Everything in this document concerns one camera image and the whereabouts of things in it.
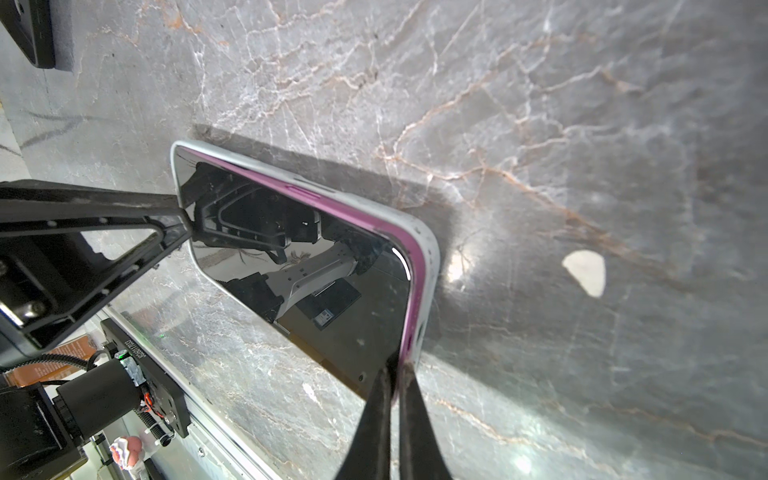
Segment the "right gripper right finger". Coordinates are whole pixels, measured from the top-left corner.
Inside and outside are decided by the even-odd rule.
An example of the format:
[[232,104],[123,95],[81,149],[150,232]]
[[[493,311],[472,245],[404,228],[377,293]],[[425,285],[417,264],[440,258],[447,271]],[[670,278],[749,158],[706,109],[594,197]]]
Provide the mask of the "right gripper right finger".
[[411,362],[403,364],[398,374],[398,386],[400,478],[451,480]]

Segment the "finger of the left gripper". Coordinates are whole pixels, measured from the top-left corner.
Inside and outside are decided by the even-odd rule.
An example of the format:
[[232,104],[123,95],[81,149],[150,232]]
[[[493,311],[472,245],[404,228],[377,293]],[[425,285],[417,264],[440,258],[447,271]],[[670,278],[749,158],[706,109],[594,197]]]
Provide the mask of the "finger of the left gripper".
[[[85,233],[146,230],[115,259]],[[1,348],[50,351],[187,241],[173,195],[17,180],[1,185]]]

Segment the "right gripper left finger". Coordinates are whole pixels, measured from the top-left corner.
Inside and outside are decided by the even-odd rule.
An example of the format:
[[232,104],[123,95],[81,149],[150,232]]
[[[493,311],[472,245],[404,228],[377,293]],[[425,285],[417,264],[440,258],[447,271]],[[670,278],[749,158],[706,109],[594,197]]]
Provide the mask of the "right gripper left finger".
[[387,361],[377,373],[349,451],[336,480],[390,478],[391,411],[396,363]]

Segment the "purple-edged phone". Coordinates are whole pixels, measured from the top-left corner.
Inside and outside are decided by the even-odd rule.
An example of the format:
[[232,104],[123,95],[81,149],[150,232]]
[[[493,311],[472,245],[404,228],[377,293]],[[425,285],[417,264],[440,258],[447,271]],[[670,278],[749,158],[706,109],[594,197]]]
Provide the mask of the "purple-edged phone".
[[181,160],[203,275],[360,397],[400,365],[410,274],[388,239],[212,164]]

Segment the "light blue case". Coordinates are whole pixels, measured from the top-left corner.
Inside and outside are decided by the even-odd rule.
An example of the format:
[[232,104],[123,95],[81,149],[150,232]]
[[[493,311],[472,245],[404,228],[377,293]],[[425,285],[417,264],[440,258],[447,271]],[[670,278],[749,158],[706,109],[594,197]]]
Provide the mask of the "light blue case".
[[172,144],[170,162],[177,190],[181,189],[182,183],[181,160],[192,163],[203,161],[242,175],[395,244],[402,263],[407,266],[411,282],[399,362],[404,364],[418,360],[440,270],[438,242],[424,222],[372,200],[320,185],[299,174],[195,140],[178,140]]

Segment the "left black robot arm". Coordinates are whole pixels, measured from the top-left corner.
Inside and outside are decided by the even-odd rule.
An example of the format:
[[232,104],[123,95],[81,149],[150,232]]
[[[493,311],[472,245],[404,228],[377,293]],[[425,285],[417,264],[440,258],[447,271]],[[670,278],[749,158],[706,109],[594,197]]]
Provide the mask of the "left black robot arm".
[[[171,195],[37,180],[1,186],[1,369],[63,363],[58,345],[186,242]],[[156,416],[162,444],[186,437],[184,391],[113,318],[104,349],[74,359],[54,394],[41,382],[1,390],[1,475],[58,479],[83,445],[128,413]]]

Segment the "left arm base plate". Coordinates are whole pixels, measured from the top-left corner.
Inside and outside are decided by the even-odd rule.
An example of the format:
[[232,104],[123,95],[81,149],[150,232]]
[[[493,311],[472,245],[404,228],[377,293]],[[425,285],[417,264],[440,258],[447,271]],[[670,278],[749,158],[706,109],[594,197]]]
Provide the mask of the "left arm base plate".
[[125,350],[141,370],[145,379],[142,383],[146,391],[144,398],[149,399],[146,403],[149,409],[176,435],[186,438],[189,434],[191,417],[185,393],[180,385],[114,319],[102,320],[101,327],[106,338],[114,342],[119,351]]

